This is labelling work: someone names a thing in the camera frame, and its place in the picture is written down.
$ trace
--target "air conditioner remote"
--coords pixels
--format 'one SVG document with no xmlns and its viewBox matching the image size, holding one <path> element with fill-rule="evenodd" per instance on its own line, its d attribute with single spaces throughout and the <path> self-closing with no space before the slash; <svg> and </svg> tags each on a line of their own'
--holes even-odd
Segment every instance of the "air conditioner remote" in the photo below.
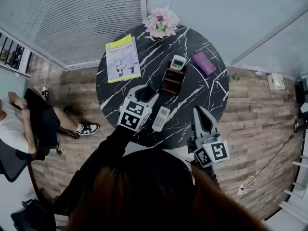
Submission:
<svg viewBox="0 0 308 231">
<path fill-rule="evenodd" d="M 158 114 L 152 125 L 152 129 L 154 131 L 160 132 L 161 130 L 163 130 L 163 126 L 167 121 L 169 113 L 170 113 L 170 110 L 168 108 L 165 108 L 163 106 L 160 107 Z"/>
</svg>

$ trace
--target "brown hair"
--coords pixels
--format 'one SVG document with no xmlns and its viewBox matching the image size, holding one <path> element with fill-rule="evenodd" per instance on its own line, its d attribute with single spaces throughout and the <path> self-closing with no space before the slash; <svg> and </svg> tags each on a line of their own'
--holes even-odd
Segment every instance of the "brown hair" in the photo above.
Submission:
<svg viewBox="0 0 308 231">
<path fill-rule="evenodd" d="M 185 206 L 187 211 L 175 208 L 173 191 L 166 186 L 158 186 L 157 196 L 149 195 L 142 209 L 136 211 L 133 208 L 129 179 L 105 168 L 98 175 L 92 192 L 70 216 L 67 231 L 123 228 L 126 230 L 170 228 L 173 230 L 197 228 L 209 231 L 267 230 L 256 217 L 218 191 L 201 170 L 193 168 L 192 172 L 196 192 L 190 206 Z"/>
</svg>

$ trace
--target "power strip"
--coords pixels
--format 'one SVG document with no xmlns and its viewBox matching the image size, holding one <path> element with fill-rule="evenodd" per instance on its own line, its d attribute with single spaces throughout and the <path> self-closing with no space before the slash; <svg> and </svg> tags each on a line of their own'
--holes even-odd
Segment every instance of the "power strip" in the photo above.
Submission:
<svg viewBox="0 0 308 231">
<path fill-rule="evenodd" d="M 244 185 L 241 184 L 239 187 L 239 190 L 237 191 L 237 195 L 243 195 L 243 194 L 246 194 L 246 192 L 245 192 Z"/>
</svg>

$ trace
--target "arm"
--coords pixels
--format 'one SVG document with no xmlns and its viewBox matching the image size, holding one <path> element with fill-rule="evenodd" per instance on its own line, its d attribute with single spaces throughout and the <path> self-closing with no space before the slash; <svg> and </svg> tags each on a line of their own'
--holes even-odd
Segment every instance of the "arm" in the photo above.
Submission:
<svg viewBox="0 0 308 231">
<path fill-rule="evenodd" d="M 78 206 L 82 197 L 88 193 L 93 183 L 104 167 L 113 168 L 125 153 L 125 148 L 133 135 L 124 127 L 117 127 L 114 132 L 103 141 L 97 150 L 86 160 L 80 170 L 73 176 L 68 187 L 55 201 L 52 212 L 69 216 Z"/>
<path fill-rule="evenodd" d="M 27 101 L 24 98 L 20 98 L 17 96 L 15 92 L 8 92 L 10 103 L 14 103 L 18 105 L 21 109 L 27 108 Z"/>
<path fill-rule="evenodd" d="M 23 109 L 22 116 L 24 119 L 26 140 L 28 141 L 28 153 L 34 154 L 37 152 L 37 149 L 35 146 L 34 136 L 33 136 L 31 122 L 30 122 L 30 111 L 28 109 Z"/>
</svg>

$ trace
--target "brown wooden holder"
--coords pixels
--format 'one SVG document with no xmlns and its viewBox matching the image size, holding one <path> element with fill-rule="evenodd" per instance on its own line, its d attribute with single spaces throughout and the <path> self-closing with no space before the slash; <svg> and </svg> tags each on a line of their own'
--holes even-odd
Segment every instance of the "brown wooden holder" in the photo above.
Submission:
<svg viewBox="0 0 308 231">
<path fill-rule="evenodd" d="M 180 93 L 185 77 L 186 65 L 182 68 L 181 71 L 179 71 L 171 69 L 170 64 L 171 61 L 169 61 L 169 65 L 165 72 L 160 90 L 166 92 L 167 94 L 177 96 Z"/>
</svg>

